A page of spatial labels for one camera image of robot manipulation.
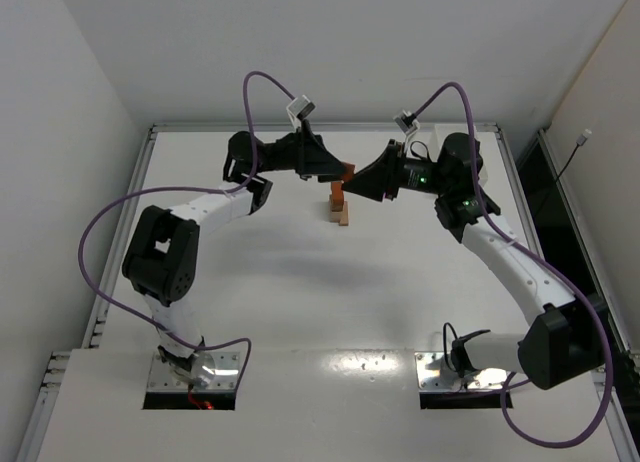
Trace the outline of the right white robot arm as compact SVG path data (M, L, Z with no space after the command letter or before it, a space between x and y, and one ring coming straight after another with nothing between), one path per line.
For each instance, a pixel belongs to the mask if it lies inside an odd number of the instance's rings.
M576 293L518 250L500 207L475 189L472 171L483 166L479 141L452 133L436 159L406 155L390 141L374 162L344 183L346 192L377 202L402 189L433 194L441 225L496 276L518 304L529 328L524 334L482 329L454 339L449 362L464 377L487 368L525 375L547 390L605 362L597 320L601 302L581 302Z

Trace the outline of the reddish arch wood block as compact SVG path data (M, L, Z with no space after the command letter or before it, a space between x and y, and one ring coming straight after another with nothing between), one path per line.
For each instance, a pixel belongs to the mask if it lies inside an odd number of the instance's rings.
M331 203L337 206L338 210L344 204L343 182L341 180L331 182Z

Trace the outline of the dark red wedge block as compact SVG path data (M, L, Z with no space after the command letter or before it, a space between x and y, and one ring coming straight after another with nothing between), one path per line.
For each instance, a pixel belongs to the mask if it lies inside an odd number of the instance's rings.
M355 165L351 164L351 163L343 163L344 166L344 173L341 176L341 180L343 182L348 182L349 180L351 180L354 176L355 173Z

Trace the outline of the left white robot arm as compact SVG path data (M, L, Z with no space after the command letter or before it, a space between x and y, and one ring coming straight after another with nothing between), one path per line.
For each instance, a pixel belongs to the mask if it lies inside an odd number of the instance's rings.
M354 167L332 155L308 122L271 143L240 131L228 141L223 182L215 193L168 209L148 206L134 230L123 276L159 325L162 362L193 387L212 384L216 375L187 298L195 281L200 239L262 208L272 188L262 174L277 171L333 182L346 180Z

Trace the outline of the white perforated plastic box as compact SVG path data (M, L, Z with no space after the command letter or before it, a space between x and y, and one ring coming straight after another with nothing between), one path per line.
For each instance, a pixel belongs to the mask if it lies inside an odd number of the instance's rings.
M429 154L432 160L437 160L440 151L444 145L445 139L456 133L461 133L464 135L465 145L467 149L469 148L468 144L468 128L464 124L436 124L432 129L431 136L429 142L427 144L429 149ZM486 185L488 181L488 172L486 167L483 165L481 169L478 170L478 178L479 185L483 187Z

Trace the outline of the light long wood block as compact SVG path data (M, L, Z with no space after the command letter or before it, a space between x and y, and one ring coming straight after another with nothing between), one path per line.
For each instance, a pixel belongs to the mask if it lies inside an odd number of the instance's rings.
M342 205L329 203L329 220L332 223L339 223L342 217Z
M348 203L345 202L342 206L342 210L339 212L335 212L335 219L339 226L348 226L349 225L349 207Z

